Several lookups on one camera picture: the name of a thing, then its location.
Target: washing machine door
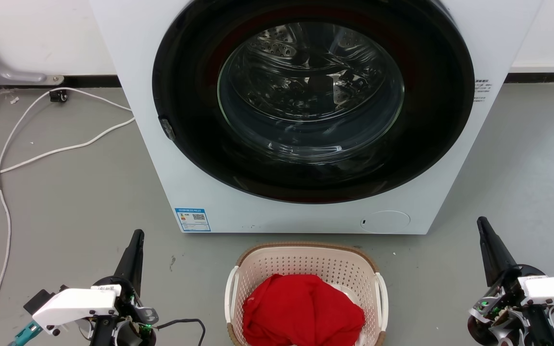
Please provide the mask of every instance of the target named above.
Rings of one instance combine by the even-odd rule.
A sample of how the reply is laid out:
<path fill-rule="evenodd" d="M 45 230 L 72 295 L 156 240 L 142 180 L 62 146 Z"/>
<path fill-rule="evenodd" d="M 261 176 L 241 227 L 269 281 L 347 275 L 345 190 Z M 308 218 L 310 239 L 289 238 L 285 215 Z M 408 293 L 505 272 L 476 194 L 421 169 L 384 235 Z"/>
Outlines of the washing machine door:
<path fill-rule="evenodd" d="M 366 198 L 450 149 L 471 58 L 430 0 L 195 0 L 156 54 L 164 131 L 198 167 L 280 201 Z"/>

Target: black door rim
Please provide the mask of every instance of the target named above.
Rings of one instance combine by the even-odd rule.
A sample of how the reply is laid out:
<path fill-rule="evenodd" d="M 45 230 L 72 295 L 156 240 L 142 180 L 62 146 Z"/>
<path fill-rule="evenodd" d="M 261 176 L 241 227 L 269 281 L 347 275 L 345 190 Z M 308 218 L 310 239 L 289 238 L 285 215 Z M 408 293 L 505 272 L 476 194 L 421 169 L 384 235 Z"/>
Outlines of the black door rim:
<path fill-rule="evenodd" d="M 255 33 L 301 21 L 336 24 L 370 37 L 403 74 L 402 113 L 373 153 L 350 162 L 376 160 L 367 171 L 348 177 L 338 164 L 301 168 L 267 162 L 224 126 L 216 83 L 230 54 Z M 474 93 L 466 44 L 444 9 L 430 0 L 196 0 L 166 32 L 152 83 L 165 132 L 205 173 L 258 197 L 310 204 L 371 197 L 426 171 L 460 136 Z"/>

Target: white cable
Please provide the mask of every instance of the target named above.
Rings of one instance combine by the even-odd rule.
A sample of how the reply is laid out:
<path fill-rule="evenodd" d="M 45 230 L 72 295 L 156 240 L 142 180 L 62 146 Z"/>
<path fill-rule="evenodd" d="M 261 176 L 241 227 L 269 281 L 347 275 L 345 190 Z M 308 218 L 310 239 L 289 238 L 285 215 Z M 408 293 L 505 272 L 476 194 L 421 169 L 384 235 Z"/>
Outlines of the white cable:
<path fill-rule="evenodd" d="M 18 167 L 22 167 L 28 163 L 32 163 L 36 160 L 40 160 L 41 158 L 44 158 L 48 155 L 53 155 L 53 154 L 56 154 L 56 153 L 60 153 L 62 151 L 67 151 L 67 150 L 71 150 L 71 149 L 77 149 L 77 148 L 82 148 L 82 147 L 86 147 L 90 144 L 93 144 L 96 140 L 99 140 L 100 138 L 102 138 L 102 136 L 106 135 L 108 132 L 111 132 L 113 130 L 116 130 L 118 129 L 119 127 L 123 127 L 125 125 L 128 125 L 129 123 L 131 123 L 132 121 L 134 121 L 136 119 L 132 118 L 128 121 L 126 121 L 125 123 L 121 123 L 119 125 L 114 125 L 113 127 L 110 127 L 110 129 L 107 129 L 106 131 L 102 132 L 101 134 L 97 135 L 96 138 L 93 138 L 92 140 L 86 142 L 86 143 L 83 143 L 83 144 L 77 144 L 77 145 L 72 145 L 70 147 L 65 147 L 65 148 L 60 148 L 60 149 L 55 149 L 55 150 L 52 150 L 52 151 L 49 151 L 48 153 L 44 153 L 42 155 L 39 155 L 39 156 L 36 156 L 32 159 L 29 159 L 29 160 L 26 160 L 26 161 L 23 161 L 21 162 L 20 164 L 15 164 L 14 166 L 12 167 L 7 167 L 6 169 L 2 169 L 1 170 L 1 173 L 6 173 L 6 172 L 9 172 L 13 169 L 17 169 Z"/>
<path fill-rule="evenodd" d="M 112 102 L 112 101 L 109 101 L 109 100 L 106 100 L 102 97 L 99 97 L 99 96 L 95 96 L 93 94 L 90 94 L 88 92 L 84 92 L 84 91 L 81 91 L 81 90 L 77 90 L 75 88 L 70 88 L 70 87 L 58 87 L 58 88 L 54 88 L 53 90 L 49 90 L 48 92 L 45 92 L 44 94 L 42 94 L 42 96 L 38 97 L 37 100 L 33 101 L 33 103 L 31 103 L 31 105 L 29 106 L 29 108 L 27 108 L 27 110 L 23 113 L 23 116 L 20 117 L 20 119 L 18 120 L 18 122 L 16 123 L 16 125 L 14 125 L 14 128 L 12 129 L 12 131 L 10 132 L 10 135 L 8 136 L 8 139 L 6 140 L 6 144 L 4 145 L 4 148 L 3 150 L 1 151 L 1 155 L 0 155 L 0 176 L 1 176 L 1 173 L 3 172 L 8 172 L 8 171 L 11 171 L 15 168 L 18 168 L 18 167 L 21 167 L 21 166 L 24 166 L 25 164 L 28 164 L 28 163 L 31 163 L 31 162 L 34 162 L 35 160 L 39 160 L 40 158 L 44 158 L 45 156 L 48 156 L 48 155 L 52 155 L 54 153 L 60 153 L 61 151 L 66 151 L 66 150 L 70 150 L 70 149 L 76 149 L 76 148 L 81 148 L 81 147 L 86 147 L 87 145 L 90 145 L 92 144 L 93 142 L 95 142 L 96 140 L 102 138 L 102 136 L 104 136 L 105 134 L 107 134 L 108 132 L 112 131 L 112 130 L 115 130 L 115 129 L 118 129 L 119 127 L 123 127 L 129 123 L 131 123 L 132 121 L 134 121 L 134 118 L 126 121 L 125 123 L 121 123 L 119 125 L 115 125 L 113 127 L 110 127 L 110 129 L 102 132 L 101 134 L 99 134 L 96 138 L 93 138 L 92 140 L 88 141 L 87 143 L 84 143 L 84 144 L 79 144 L 79 145 L 73 145 L 71 147 L 65 147 L 65 148 L 61 148 L 61 149 L 56 149 L 56 150 L 53 150 L 53 151 L 49 151 L 48 153 L 44 153 L 42 155 L 39 155 L 39 156 L 36 156 L 34 157 L 33 159 L 30 159 L 30 160 L 26 160 L 24 162 L 21 162 L 20 164 L 17 164 L 15 166 L 12 166 L 12 167 L 9 167 L 7 169 L 4 169 L 2 170 L 1 169 L 1 162 L 4 158 L 4 155 L 6 154 L 6 149 L 10 143 L 10 140 L 12 139 L 13 135 L 14 135 L 14 132 L 16 132 L 16 129 L 18 127 L 18 125 L 22 122 L 22 120 L 25 118 L 25 116 L 27 115 L 27 113 L 29 112 L 29 110 L 31 108 L 33 108 L 33 106 L 35 106 L 35 104 L 40 101 L 41 99 L 43 99 L 44 97 L 46 97 L 49 92 L 51 91 L 57 91 L 57 90 L 72 90 L 72 91 L 75 91 L 75 92 L 79 92 L 81 94 L 84 94 L 86 96 L 91 96 L 91 97 L 94 97 L 98 100 L 102 100 L 102 101 L 105 101 L 107 103 L 110 103 L 111 105 L 114 105 L 116 107 L 119 107 L 119 108 L 123 108 L 124 110 L 128 110 L 128 111 L 131 111 L 131 109 L 129 109 L 128 107 L 123 107 L 121 105 L 117 105 L 116 103 Z M 6 274 L 6 269 L 7 269 L 7 265 L 8 265 L 8 260 L 10 258 L 10 244 L 11 244 L 11 240 L 12 240 L 12 221 L 10 219 L 10 211 L 8 210 L 8 207 L 7 207 L 7 204 L 6 204 L 6 200 L 4 199 L 4 193 L 3 193 L 3 190 L 2 190 L 2 186 L 1 186 L 1 180 L 0 180 L 0 198 L 1 198 L 1 204 L 4 206 L 4 210 L 6 211 L 6 219 L 7 219 L 7 229 L 8 229 L 8 236 L 7 236 L 7 245 L 6 245 L 6 257 L 4 258 L 4 266 L 1 270 L 1 274 L 0 274 L 0 290 L 1 290 L 1 284 L 3 283 L 4 281 L 4 275 Z"/>

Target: red garment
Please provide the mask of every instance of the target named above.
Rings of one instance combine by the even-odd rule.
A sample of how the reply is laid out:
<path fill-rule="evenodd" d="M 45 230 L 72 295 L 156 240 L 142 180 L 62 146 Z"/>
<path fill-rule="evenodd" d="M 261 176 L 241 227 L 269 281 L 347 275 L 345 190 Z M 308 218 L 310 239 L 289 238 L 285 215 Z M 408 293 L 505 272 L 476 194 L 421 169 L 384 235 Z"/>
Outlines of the red garment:
<path fill-rule="evenodd" d="M 316 275 L 274 274 L 242 305 L 251 346 L 354 346 L 365 313 Z"/>

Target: white washing machine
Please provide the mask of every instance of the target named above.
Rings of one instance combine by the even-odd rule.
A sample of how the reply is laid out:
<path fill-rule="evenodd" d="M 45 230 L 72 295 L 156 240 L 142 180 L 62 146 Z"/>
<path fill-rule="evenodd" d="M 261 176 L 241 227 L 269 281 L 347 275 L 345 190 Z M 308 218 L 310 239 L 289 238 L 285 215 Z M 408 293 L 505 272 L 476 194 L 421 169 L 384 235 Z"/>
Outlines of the white washing machine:
<path fill-rule="evenodd" d="M 426 234 L 541 0 L 92 0 L 183 232 Z"/>

